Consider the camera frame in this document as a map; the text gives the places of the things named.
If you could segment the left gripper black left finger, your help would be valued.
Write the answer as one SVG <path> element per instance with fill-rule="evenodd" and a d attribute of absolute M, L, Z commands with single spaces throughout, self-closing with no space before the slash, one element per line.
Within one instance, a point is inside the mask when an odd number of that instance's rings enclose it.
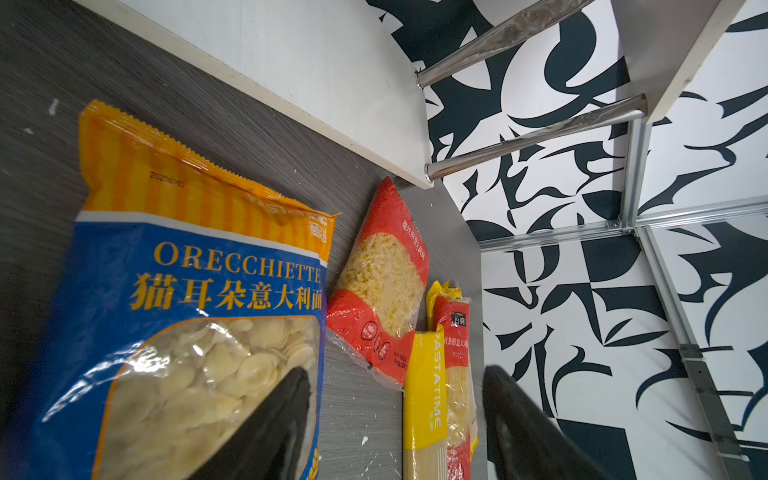
<path fill-rule="evenodd" d="M 291 369 L 193 479 L 293 479 L 306 432 L 311 386 Z"/>

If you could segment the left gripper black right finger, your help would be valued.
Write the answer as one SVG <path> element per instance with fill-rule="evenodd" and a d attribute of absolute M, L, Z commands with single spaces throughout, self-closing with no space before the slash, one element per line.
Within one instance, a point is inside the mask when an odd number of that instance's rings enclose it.
<path fill-rule="evenodd" d="M 500 366 L 482 382 L 487 452 L 499 479 L 605 479 Z"/>

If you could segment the red spaghetti pack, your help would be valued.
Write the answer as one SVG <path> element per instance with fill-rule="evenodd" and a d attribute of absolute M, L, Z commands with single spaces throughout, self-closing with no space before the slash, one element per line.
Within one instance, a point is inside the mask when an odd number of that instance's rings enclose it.
<path fill-rule="evenodd" d="M 434 282 L 427 292 L 427 322 L 444 336 L 447 398 L 447 474 L 469 479 L 479 443 L 477 406 L 470 368 L 470 299 L 461 288 Z"/>

